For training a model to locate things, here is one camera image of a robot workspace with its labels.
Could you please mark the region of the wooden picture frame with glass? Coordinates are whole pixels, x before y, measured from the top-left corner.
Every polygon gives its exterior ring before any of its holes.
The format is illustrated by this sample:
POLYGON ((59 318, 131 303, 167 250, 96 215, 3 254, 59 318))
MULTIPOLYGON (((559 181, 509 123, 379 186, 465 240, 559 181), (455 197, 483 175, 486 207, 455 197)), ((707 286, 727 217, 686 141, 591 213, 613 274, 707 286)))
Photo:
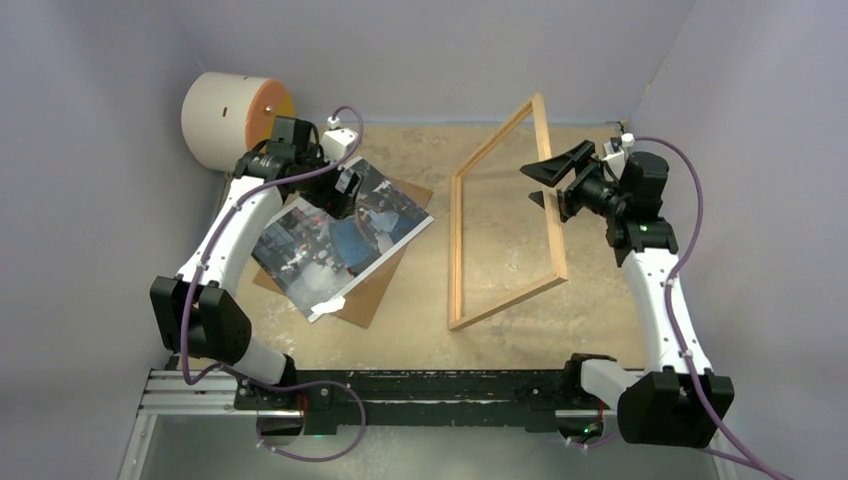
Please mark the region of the wooden picture frame with glass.
POLYGON ((553 189, 542 189, 542 206, 545 211, 548 247, 553 272, 507 294, 500 300, 474 313, 463 312, 463 181, 505 137, 512 133, 526 118, 533 119, 536 150, 539 161, 551 157, 550 134, 544 96, 534 93, 496 131, 481 144, 471 157, 452 175, 450 183, 450 229, 449 229, 449 287, 447 327, 456 332, 488 319, 537 295, 565 283, 568 280, 566 245, 560 223, 557 195, 553 189))

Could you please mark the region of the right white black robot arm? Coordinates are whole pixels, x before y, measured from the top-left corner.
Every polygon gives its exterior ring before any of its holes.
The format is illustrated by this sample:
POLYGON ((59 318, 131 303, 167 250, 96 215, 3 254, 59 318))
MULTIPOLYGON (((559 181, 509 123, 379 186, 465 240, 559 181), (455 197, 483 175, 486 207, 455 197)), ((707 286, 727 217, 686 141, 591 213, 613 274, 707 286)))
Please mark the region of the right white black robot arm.
POLYGON ((584 407, 597 398, 616 413, 618 430, 631 444, 708 446, 735 391, 730 378, 715 374, 676 283, 682 258, 673 227, 660 214, 668 162, 638 151, 614 174, 594 143, 583 141, 520 171, 546 187, 575 176, 555 191, 560 219, 588 210, 606 221, 607 243, 637 306, 647 349, 640 375, 610 356, 573 355, 561 381, 564 399, 584 407))

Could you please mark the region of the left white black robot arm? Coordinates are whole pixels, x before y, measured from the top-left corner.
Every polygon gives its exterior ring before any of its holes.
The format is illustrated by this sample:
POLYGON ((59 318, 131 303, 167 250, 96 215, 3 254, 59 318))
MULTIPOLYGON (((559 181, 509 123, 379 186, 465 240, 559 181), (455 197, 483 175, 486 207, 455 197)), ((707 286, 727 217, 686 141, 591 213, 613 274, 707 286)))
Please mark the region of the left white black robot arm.
POLYGON ((294 360, 253 333, 236 301, 239 278, 261 233, 292 195, 341 219, 352 211, 356 181, 340 188, 343 167, 358 149, 364 125, 343 128, 339 115, 327 129, 277 116, 268 138, 233 165, 228 197, 194 254, 171 277, 158 276, 150 299, 164 347, 180 356, 208 359, 259 385, 272 408, 297 399, 294 360))

